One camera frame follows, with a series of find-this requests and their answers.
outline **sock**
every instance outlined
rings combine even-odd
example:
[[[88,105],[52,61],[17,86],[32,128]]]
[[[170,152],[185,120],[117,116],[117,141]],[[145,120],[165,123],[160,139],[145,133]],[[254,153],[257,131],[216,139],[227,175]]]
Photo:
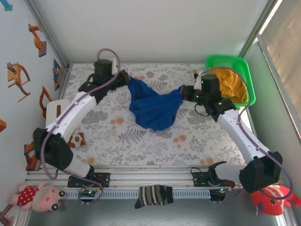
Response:
[[[174,202],[173,188],[166,185],[154,185],[139,188],[139,197],[135,209],[146,205],[168,205]]]

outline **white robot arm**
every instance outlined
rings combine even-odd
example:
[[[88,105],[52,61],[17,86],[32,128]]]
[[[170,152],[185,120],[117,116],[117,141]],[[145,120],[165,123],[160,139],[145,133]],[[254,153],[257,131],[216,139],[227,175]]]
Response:
[[[105,61],[101,62],[101,64],[107,64],[107,67],[111,67],[112,62]],[[125,85],[129,82],[129,76],[125,71],[121,71],[119,80],[117,79],[112,86],[105,87],[99,92],[86,96],[84,99],[77,102],[78,98],[91,89],[99,86],[100,82],[103,81],[96,76],[93,77],[92,82],[89,82],[88,79],[88,81],[81,86],[79,93],[77,93],[72,101],[71,105],[75,104],[75,106],[68,113],[67,117],[61,119],[64,115],[64,113],[62,113],[45,129],[38,128],[34,131],[33,137],[35,143],[35,155],[37,158],[40,159],[41,144],[46,134],[58,124],[58,121],[60,121],[59,126],[52,131],[52,134],[47,141],[45,147],[46,162],[60,170],[65,170],[79,177],[91,180],[94,179],[94,168],[73,156],[72,151],[66,143],[69,141],[72,132],[79,122],[100,102],[107,94],[107,91]],[[250,139],[246,137],[245,133],[242,132],[237,121],[238,111],[229,99],[221,97],[217,77],[211,74],[203,75],[201,85],[202,89],[197,90],[195,90],[193,86],[185,86],[182,89],[181,94],[184,96],[184,99],[203,105],[206,112],[211,115],[219,125],[225,128],[229,136],[238,146],[247,164],[247,166],[232,165],[223,161],[209,166],[208,173],[210,175],[211,183],[218,184],[220,180],[230,180],[241,183],[248,192],[254,192],[276,183],[279,180],[280,168],[264,153],[260,152],[258,147],[256,147]],[[282,163],[282,157],[278,152],[272,153],[257,139],[243,122],[241,122],[241,125],[245,131],[247,131],[249,137],[260,145],[261,149]]]

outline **pink stuffed toy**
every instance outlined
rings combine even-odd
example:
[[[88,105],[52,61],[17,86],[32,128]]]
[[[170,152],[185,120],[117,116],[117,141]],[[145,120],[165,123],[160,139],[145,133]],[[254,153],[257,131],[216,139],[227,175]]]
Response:
[[[60,191],[60,189],[53,185],[44,185],[44,181],[37,188],[22,184],[19,187],[20,193],[12,195],[9,203],[23,206],[23,211],[29,210],[31,207],[36,212],[56,211],[61,205],[58,200],[64,198],[66,192]]]

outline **red plush toy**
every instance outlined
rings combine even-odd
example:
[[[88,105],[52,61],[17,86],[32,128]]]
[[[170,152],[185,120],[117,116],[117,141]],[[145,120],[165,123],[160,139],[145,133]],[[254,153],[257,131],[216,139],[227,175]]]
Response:
[[[283,197],[289,193],[290,189],[282,185],[270,185],[268,187],[265,187],[263,191],[266,194],[275,197]],[[271,199],[265,196],[264,194],[260,193],[259,191],[257,191],[251,194],[251,198],[254,205],[256,206],[257,213],[258,210],[260,210],[262,213],[273,215],[273,216],[278,216],[283,214],[284,211],[283,204],[285,206],[291,206],[289,201],[292,201],[298,207],[300,206],[300,202],[301,202],[301,199],[299,199],[295,193],[292,193],[285,200],[276,200],[276,199]]]

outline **floral mattress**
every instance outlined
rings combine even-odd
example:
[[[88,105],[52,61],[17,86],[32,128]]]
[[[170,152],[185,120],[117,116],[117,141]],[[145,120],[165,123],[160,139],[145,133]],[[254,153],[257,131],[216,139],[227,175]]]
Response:
[[[130,76],[143,80],[159,94],[194,85],[193,74],[204,64],[122,64]],[[93,64],[72,64],[64,98],[73,100],[77,89],[94,72]],[[127,86],[109,92],[79,123],[86,144],[74,154],[92,165],[210,165],[218,161],[243,164],[244,159],[227,132],[211,117],[184,101],[170,128],[154,132],[135,123],[129,111]],[[203,107],[197,108],[206,114]]]

